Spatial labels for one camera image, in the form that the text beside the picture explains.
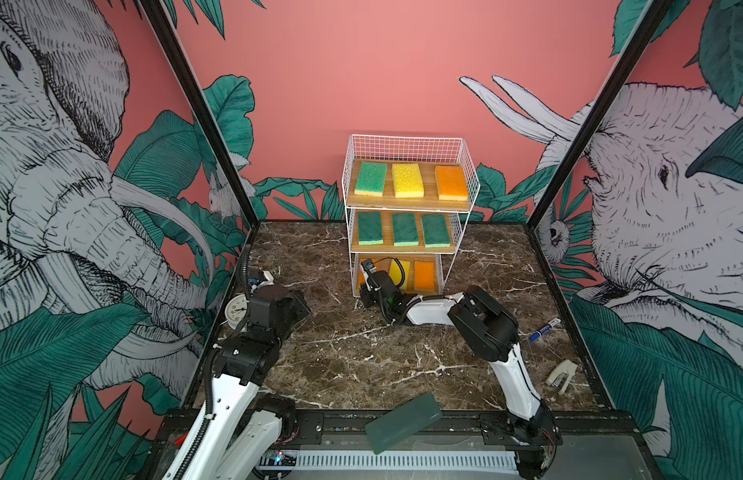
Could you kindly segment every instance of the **orange sponge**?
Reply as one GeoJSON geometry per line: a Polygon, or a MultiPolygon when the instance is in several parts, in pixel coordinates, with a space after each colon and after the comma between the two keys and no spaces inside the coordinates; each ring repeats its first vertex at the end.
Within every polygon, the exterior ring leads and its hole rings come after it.
{"type": "Polygon", "coordinates": [[[435,168],[439,200],[467,200],[467,185],[462,167],[438,165],[435,168]]]}
{"type": "Polygon", "coordinates": [[[435,291],[435,264],[432,262],[415,262],[415,291],[435,291]]]}

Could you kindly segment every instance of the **elephant ear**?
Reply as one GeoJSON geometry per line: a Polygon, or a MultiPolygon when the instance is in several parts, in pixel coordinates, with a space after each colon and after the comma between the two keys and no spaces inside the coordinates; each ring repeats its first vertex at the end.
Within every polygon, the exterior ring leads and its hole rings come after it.
{"type": "Polygon", "coordinates": [[[0,0],[0,19],[31,49],[81,139],[108,159],[121,133],[129,72],[97,5],[93,0],[0,0]]]}

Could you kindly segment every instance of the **elephant eye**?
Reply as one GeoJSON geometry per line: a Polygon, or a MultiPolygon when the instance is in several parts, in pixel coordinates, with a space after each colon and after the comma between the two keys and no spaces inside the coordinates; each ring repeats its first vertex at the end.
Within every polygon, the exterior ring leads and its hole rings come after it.
{"type": "Polygon", "coordinates": [[[667,190],[667,177],[669,175],[669,169],[667,168],[667,165],[663,165],[662,168],[659,169],[659,181],[662,182],[662,185],[665,187],[665,190],[667,190]]]}
{"type": "Polygon", "coordinates": [[[22,62],[20,62],[18,56],[14,54],[14,52],[12,52],[12,46],[6,42],[2,42],[1,53],[4,54],[6,63],[9,64],[9,67],[12,69],[12,72],[14,72],[14,75],[17,75],[22,70],[22,62]]]}

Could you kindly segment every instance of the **metal vent grille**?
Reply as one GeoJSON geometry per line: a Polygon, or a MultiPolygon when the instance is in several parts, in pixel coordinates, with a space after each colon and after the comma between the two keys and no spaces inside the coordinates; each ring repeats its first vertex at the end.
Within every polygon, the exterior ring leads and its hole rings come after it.
{"type": "MultiPolygon", "coordinates": [[[[296,456],[295,470],[409,470],[471,471],[516,473],[512,452],[384,452],[375,455],[364,450],[291,450],[296,456]]],[[[260,459],[261,470],[284,470],[290,467],[272,465],[272,455],[260,459]]]]}

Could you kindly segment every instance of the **sponge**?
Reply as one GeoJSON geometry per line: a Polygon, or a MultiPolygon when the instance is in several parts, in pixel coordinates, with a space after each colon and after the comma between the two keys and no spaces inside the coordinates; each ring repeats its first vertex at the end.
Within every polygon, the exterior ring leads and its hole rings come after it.
{"type": "Polygon", "coordinates": [[[356,180],[356,195],[368,197],[381,197],[385,191],[385,177],[387,177],[387,164],[378,162],[361,162],[356,180]]]}
{"type": "Polygon", "coordinates": [[[415,290],[432,292],[435,290],[435,264],[432,262],[415,262],[415,290]]]}
{"type": "Polygon", "coordinates": [[[419,245],[417,218],[414,214],[393,214],[393,246],[419,245]]]}
{"type": "Polygon", "coordinates": [[[432,393],[425,393],[366,424],[366,436],[376,455],[433,425],[443,417],[432,393]]]}
{"type": "Polygon", "coordinates": [[[358,245],[380,245],[382,216],[379,212],[358,212],[358,245]]]}
{"type": "Polygon", "coordinates": [[[443,214],[422,215],[422,233],[425,248],[445,248],[451,246],[451,235],[443,214]]]}
{"type": "Polygon", "coordinates": [[[393,190],[396,198],[424,197],[419,165],[393,164],[393,190]]]}
{"type": "Polygon", "coordinates": [[[467,200],[467,185],[462,167],[438,165],[435,168],[439,200],[467,200]]]}
{"type": "MultiPolygon", "coordinates": [[[[401,290],[409,290],[408,286],[411,285],[411,274],[409,273],[409,267],[411,266],[411,263],[408,260],[398,260],[401,262],[401,266],[404,269],[404,283],[401,285],[401,290]]],[[[396,285],[398,282],[401,281],[401,269],[398,268],[398,264],[396,264],[395,261],[390,263],[390,271],[387,272],[390,275],[390,279],[393,280],[393,283],[396,285]]]]}

